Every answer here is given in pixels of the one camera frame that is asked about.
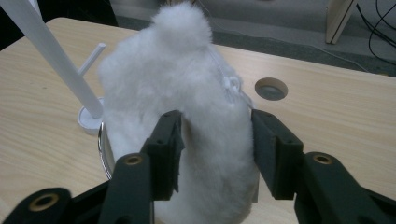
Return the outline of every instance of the table surface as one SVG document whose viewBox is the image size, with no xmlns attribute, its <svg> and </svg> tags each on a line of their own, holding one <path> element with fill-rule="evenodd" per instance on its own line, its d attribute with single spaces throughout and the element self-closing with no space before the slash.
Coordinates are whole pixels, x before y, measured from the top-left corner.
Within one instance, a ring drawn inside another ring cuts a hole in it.
<svg viewBox="0 0 396 224">
<path fill-rule="evenodd" d="M 48 23 L 80 67 L 100 42 L 107 44 L 85 79 L 103 90 L 96 67 L 136 31 L 84 21 Z M 396 199 L 396 79 L 218 46 L 244 79 L 256 106 L 276 115 L 303 142 L 304 151 L 339 159 L 367 189 Z M 264 77 L 289 89 L 280 101 L 255 91 Z M 73 196 L 106 181 L 97 137 L 77 123 L 81 104 L 35 47 L 22 38 L 0 52 L 0 220 L 37 190 L 62 187 Z M 263 182 L 259 202 L 244 223 L 297 223 L 291 201 L 275 201 Z"/>
</svg>

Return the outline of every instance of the white base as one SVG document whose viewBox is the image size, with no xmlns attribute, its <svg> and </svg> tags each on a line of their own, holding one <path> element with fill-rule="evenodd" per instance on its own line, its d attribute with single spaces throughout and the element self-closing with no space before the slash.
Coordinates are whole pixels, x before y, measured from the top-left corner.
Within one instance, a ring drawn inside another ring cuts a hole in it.
<svg viewBox="0 0 396 224">
<path fill-rule="evenodd" d="M 103 104 L 103 98 L 98 98 L 99 102 Z M 78 113 L 78 124 L 84 131 L 90 135 L 98 134 L 102 118 L 95 119 L 90 112 L 83 106 Z"/>
</svg>

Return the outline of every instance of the floor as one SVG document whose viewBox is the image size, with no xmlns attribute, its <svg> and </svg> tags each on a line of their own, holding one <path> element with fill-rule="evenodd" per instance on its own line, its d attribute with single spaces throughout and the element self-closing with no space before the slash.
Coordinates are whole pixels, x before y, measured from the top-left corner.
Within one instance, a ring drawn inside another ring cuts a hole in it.
<svg viewBox="0 0 396 224">
<path fill-rule="evenodd" d="M 151 0 L 111 0 L 119 26 L 142 29 L 149 25 L 163 2 Z M 394 0 L 378 0 L 384 15 Z M 361 14 L 354 8 L 349 22 L 336 45 L 325 43 L 328 0 L 196 0 L 214 31 L 214 43 L 249 49 L 314 63 L 396 77 L 396 65 L 377 59 L 369 50 L 371 32 Z M 375 1 L 359 1 L 367 20 L 375 25 L 380 17 Z M 396 8 L 385 20 L 396 27 Z M 393 37 L 396 31 L 380 22 L 378 30 Z M 370 41 L 373 52 L 396 63 L 396 48 L 375 35 Z"/>
</svg>

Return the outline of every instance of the black cable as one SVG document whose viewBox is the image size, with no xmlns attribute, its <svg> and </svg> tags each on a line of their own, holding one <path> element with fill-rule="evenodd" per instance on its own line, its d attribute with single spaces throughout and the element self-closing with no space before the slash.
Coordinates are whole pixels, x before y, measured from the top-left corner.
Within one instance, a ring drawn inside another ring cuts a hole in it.
<svg viewBox="0 0 396 224">
<path fill-rule="evenodd" d="M 382 17 L 382 15 L 381 15 L 381 13 L 379 13 L 379 9 L 378 9 L 378 0 L 375 0 L 375 9 L 376 9 L 376 13 L 378 14 L 378 16 Z M 390 25 L 385 19 L 383 21 L 388 27 L 392 28 L 393 30 L 396 30 L 396 27 Z"/>
<path fill-rule="evenodd" d="M 361 7 L 359 6 L 359 4 L 357 4 L 356 7 L 357 7 L 359 13 L 361 14 L 361 17 L 362 17 L 364 23 L 366 24 L 366 26 L 367 26 L 367 27 L 369 28 L 369 30 L 371 31 L 370 37 L 369 37 L 369 50 L 370 50 L 370 52 L 371 52 L 377 59 L 379 59 L 379 60 L 381 60 L 381 61 L 383 61 L 383 62 L 385 62 L 385 63 L 390 63 L 390 64 L 393 64 L 393 65 L 396 65 L 396 63 L 390 62 L 390 61 L 385 60 L 385 59 L 379 57 L 378 55 L 376 55 L 376 54 L 373 52 L 373 49 L 372 49 L 372 46 L 371 46 L 371 40 L 372 40 L 372 38 L 373 38 L 373 35 L 377 35 L 377 36 L 380 37 L 382 40 L 384 40 L 385 42 L 387 42 L 388 44 L 390 44 L 391 46 L 393 46 L 394 48 L 396 48 L 396 42 L 395 42 L 395 40 L 389 38 L 387 35 L 384 35 L 382 32 L 378 31 L 378 29 L 377 29 L 378 24 L 381 23 L 381 21 L 383 21 L 384 18 L 396 7 L 396 4 L 393 5 L 393 7 L 391 7 L 391 8 L 387 11 L 387 13 L 385 13 L 383 16 L 380 15 L 379 12 L 377 11 L 378 14 L 379 14 L 379 16 L 380 16 L 380 20 L 376 23 L 375 26 L 373 26 L 370 22 L 368 22 L 367 19 L 364 17 L 364 15 L 363 15 L 362 12 L 361 12 Z"/>
</svg>

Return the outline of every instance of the white fluffy object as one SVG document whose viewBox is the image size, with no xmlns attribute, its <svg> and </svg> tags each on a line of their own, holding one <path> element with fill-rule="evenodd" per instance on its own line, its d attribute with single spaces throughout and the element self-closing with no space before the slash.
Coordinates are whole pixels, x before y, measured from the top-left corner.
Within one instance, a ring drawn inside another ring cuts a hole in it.
<svg viewBox="0 0 396 224">
<path fill-rule="evenodd" d="M 149 28 L 120 42 L 99 67 L 115 160 L 138 152 L 161 114 L 183 114 L 179 193 L 155 202 L 167 224 L 240 223 L 257 185 L 241 80 L 211 44 L 200 9 L 162 7 Z"/>
</svg>

